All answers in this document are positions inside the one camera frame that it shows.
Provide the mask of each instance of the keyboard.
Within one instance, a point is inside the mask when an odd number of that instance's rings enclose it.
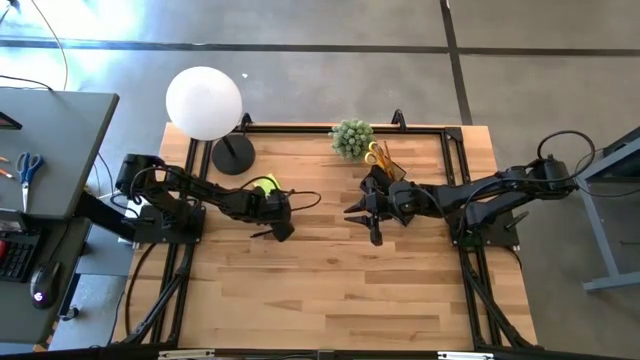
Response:
[[[40,250],[41,235],[0,238],[0,281],[27,282]]]

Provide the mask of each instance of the white globe lamp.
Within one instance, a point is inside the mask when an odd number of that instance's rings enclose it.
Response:
[[[186,69],[167,89],[167,112],[176,127],[193,139],[220,139],[211,160],[222,173],[238,175],[248,170],[256,157],[251,141],[229,135],[242,118],[242,96],[225,73],[206,66]]]

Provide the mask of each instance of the scissors handle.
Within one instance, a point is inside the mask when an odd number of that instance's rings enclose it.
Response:
[[[44,158],[40,154],[33,156],[28,152],[20,154],[16,162],[16,170],[20,174],[20,182],[30,184],[42,164],[44,164]]]

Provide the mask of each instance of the scissors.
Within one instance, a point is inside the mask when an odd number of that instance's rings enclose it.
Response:
[[[16,170],[20,174],[20,183],[22,184],[22,205],[24,212],[27,212],[27,204],[29,203],[29,185],[36,174],[36,171],[44,164],[44,158],[40,154],[31,155],[31,153],[23,152],[18,156],[16,161]]]
[[[393,163],[391,162],[391,157],[388,155],[389,149],[387,148],[387,154],[385,151],[378,145],[377,142],[372,141],[369,143],[369,152],[364,156],[364,162],[369,165],[378,165],[384,170],[390,177],[391,180],[395,181],[395,174],[393,171]]]

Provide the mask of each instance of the computer mouse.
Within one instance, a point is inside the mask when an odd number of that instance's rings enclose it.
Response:
[[[31,302],[38,309],[51,307],[58,298],[60,263],[48,261],[36,267],[31,275]]]

